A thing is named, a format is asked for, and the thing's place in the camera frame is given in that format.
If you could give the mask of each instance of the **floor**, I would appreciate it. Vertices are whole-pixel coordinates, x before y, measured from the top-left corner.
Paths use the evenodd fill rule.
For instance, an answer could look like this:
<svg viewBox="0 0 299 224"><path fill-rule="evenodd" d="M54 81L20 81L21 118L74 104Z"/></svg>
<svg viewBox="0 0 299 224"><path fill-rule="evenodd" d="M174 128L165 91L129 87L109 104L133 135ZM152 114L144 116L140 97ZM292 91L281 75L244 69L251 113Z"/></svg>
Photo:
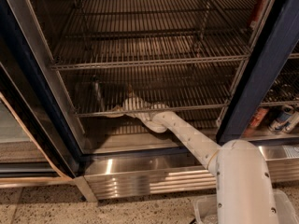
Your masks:
<svg viewBox="0 0 299 224"><path fill-rule="evenodd" d="M296 212L299 182L277 184ZM0 189L0 223L182 223L194 219L192 202L214 190L87 203L75 186Z"/></svg>

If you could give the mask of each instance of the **terrazzo floor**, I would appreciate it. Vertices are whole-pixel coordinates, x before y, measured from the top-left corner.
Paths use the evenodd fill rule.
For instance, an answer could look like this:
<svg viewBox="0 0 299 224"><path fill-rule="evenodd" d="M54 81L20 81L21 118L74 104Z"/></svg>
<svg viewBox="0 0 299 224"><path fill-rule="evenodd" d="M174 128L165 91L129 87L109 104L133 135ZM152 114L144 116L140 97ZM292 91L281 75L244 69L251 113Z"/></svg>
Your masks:
<svg viewBox="0 0 299 224"><path fill-rule="evenodd" d="M299 182L276 184L298 214ZM214 189L87 203L75 186L0 189L0 223L182 223L194 219L192 202Z"/></svg>

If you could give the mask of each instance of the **red can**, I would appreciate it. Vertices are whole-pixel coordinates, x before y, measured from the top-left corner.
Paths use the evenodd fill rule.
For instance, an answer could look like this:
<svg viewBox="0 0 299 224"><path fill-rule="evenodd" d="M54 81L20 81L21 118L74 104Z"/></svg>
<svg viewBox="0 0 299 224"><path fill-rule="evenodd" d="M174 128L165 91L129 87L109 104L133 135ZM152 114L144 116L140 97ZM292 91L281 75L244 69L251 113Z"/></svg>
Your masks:
<svg viewBox="0 0 299 224"><path fill-rule="evenodd" d="M254 30L257 22L259 21L264 6L266 5L267 0L256 0L256 4L254 5L254 9L251 12L249 20L247 21L247 26Z"/></svg>
<svg viewBox="0 0 299 224"><path fill-rule="evenodd" d="M249 126L252 128L258 127L268 112L269 112L268 107L259 107L255 111L255 114L253 115L253 117L251 118Z"/></svg>

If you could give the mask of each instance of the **plastic container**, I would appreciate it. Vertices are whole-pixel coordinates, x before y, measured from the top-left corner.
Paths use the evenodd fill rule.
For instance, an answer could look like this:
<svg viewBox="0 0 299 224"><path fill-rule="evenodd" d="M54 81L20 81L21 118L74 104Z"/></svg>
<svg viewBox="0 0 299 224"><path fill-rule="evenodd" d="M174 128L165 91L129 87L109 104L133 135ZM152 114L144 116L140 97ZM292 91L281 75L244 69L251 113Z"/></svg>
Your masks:
<svg viewBox="0 0 299 224"><path fill-rule="evenodd" d="M277 203L279 224L299 224L299 218L287 195L281 190L273 190ZM218 224L216 195L202 196L193 203L196 223Z"/></svg>

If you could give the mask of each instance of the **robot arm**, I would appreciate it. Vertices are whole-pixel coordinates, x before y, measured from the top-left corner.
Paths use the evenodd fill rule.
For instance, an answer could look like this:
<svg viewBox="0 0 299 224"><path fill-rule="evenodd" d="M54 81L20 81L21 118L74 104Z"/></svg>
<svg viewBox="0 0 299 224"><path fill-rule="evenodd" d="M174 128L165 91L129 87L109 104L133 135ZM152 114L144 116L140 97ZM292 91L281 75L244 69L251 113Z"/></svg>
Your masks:
<svg viewBox="0 0 299 224"><path fill-rule="evenodd" d="M124 109L132 110L134 104L135 101L127 100ZM268 167L256 146L244 140L232 140L220 147L171 111L129 116L139 118L157 133L169 129L216 176L220 224L278 224Z"/></svg>

